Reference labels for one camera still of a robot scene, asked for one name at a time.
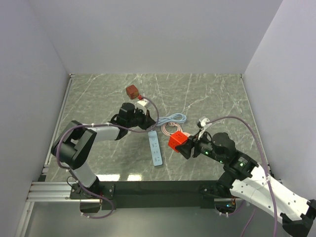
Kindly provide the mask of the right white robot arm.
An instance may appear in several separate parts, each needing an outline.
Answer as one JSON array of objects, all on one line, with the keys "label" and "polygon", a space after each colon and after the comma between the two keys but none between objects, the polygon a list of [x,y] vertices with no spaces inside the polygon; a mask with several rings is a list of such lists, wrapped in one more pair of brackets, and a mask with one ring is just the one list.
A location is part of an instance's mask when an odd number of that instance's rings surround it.
[{"label": "right white robot arm", "polygon": [[217,193],[244,199],[267,212],[293,237],[306,237],[316,218],[316,201],[307,200],[271,176],[248,155],[238,151],[227,133],[211,136],[186,136],[177,131],[169,138],[169,147],[186,159],[205,155],[223,165],[224,173],[217,181]]}]

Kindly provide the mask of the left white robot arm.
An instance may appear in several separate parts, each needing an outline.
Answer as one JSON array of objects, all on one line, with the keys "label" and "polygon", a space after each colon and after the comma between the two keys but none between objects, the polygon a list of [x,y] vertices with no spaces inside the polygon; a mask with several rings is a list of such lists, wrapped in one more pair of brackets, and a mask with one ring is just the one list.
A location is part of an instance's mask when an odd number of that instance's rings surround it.
[{"label": "left white robot arm", "polygon": [[51,154],[58,166],[67,170],[81,187],[87,198],[101,194],[100,181],[88,165],[87,158],[94,143],[118,141],[129,131],[143,133],[155,128],[158,119],[150,116],[149,105],[156,105],[148,98],[140,99],[136,105],[123,103],[119,112],[103,124],[84,124],[71,121],[51,147]]}]

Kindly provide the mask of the blue power strip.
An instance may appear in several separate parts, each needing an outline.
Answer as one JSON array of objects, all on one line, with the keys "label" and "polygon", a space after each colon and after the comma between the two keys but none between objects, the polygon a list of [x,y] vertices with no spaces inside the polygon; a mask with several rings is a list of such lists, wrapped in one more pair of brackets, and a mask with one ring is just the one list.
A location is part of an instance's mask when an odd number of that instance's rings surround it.
[{"label": "blue power strip", "polygon": [[150,149],[152,154],[152,160],[154,166],[161,166],[163,165],[162,156],[160,152],[160,146],[158,141],[158,135],[156,131],[148,132]]}]

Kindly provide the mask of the red cube socket adapter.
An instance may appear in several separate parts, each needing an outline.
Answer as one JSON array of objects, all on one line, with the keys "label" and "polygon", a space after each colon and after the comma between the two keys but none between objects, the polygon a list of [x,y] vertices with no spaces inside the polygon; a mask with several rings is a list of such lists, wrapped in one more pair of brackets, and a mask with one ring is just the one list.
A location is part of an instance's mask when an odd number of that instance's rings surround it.
[{"label": "red cube socket adapter", "polygon": [[188,137],[182,131],[177,131],[169,137],[168,146],[172,148],[175,152],[179,152],[176,147],[184,144],[187,141]]}]

